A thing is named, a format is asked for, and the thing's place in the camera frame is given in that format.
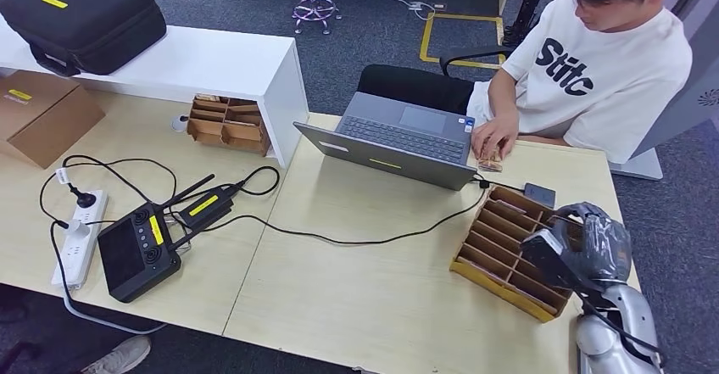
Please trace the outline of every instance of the black carrying case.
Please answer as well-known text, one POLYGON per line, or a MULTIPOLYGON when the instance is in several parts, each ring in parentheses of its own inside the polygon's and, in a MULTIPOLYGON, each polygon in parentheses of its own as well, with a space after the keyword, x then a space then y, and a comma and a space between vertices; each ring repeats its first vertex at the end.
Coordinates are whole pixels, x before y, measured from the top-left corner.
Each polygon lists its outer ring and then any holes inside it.
POLYGON ((167 31, 154 0, 0 0, 0 14, 38 64, 66 77, 108 75, 167 31))

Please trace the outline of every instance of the yellow sticker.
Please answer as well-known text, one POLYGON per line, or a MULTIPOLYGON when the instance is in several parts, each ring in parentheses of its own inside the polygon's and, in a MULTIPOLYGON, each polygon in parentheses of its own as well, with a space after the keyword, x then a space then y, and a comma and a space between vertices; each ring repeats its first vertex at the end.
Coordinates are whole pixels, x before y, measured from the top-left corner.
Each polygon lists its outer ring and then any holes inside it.
POLYGON ((64 2, 59 1, 59 0, 41 0, 41 1, 43 1, 43 2, 45 2, 45 3, 49 3, 50 5, 53 5, 54 7, 58 7, 58 8, 60 8, 60 9, 65 9, 65 8, 67 8, 67 3, 64 3, 64 2))
POLYGON ((216 202, 217 199, 218 199, 218 197, 216 194, 213 197, 208 198, 207 200, 205 200, 204 203, 200 204, 198 207, 196 207, 192 211, 190 211, 190 215, 195 216, 197 213, 201 212, 202 210, 207 209, 207 206, 216 202))
POLYGON ((25 94, 23 92, 19 92, 17 90, 10 90, 8 91, 10 94, 14 95, 15 97, 22 98, 23 100, 29 100, 32 98, 30 94, 25 94))
POLYGON ((152 216, 150 217, 150 227, 153 229, 153 235, 155 236, 155 241, 158 245, 164 243, 164 240, 162 239, 162 232, 159 231, 159 224, 157 223, 157 217, 152 216))
POLYGON ((391 166, 391 167, 396 168, 396 169, 402 169, 402 166, 388 164, 387 162, 382 162, 381 160, 377 160, 377 159, 372 159, 372 158, 370 158, 370 161, 375 162, 375 163, 380 164, 380 165, 386 165, 386 166, 391 166))

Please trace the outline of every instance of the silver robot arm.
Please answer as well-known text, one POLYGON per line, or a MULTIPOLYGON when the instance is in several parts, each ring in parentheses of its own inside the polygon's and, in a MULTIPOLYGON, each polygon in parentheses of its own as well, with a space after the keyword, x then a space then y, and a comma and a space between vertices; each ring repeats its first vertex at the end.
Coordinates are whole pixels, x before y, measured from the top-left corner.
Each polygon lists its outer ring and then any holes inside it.
MULTIPOLYGON (((614 304, 621 316, 625 332, 649 344, 657 344, 654 318, 644 296, 628 285, 608 287, 602 295, 614 304)), ((655 352, 623 339, 594 314, 582 315, 577 323, 577 346, 582 351, 580 367, 591 371, 581 374, 659 374, 659 359, 655 352)))
POLYGON ((644 296, 627 285, 632 269, 629 233, 602 209, 573 204, 555 212, 554 228, 522 243, 527 259, 547 282, 579 295, 577 346, 581 374, 659 374, 654 317, 644 296), (582 219, 582 249, 574 252, 567 217, 582 219))

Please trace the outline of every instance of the laptop keyboard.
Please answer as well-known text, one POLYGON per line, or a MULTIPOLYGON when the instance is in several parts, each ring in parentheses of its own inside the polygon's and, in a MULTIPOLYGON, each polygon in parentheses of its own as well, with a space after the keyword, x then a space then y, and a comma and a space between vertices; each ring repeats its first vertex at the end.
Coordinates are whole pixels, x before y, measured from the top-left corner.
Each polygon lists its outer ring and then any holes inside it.
POLYGON ((345 116, 342 129, 339 132, 348 137, 355 137, 456 164, 461 164, 462 153, 465 150, 465 144, 462 142, 433 137, 352 116, 345 116))

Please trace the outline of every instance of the cardboard flap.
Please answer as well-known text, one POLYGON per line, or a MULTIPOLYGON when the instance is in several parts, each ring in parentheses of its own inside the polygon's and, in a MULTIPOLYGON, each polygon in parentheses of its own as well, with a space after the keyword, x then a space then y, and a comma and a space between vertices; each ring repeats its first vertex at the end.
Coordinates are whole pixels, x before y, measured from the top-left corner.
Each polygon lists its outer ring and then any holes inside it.
POLYGON ((55 75, 23 70, 0 79, 0 140, 8 141, 77 87, 55 75))

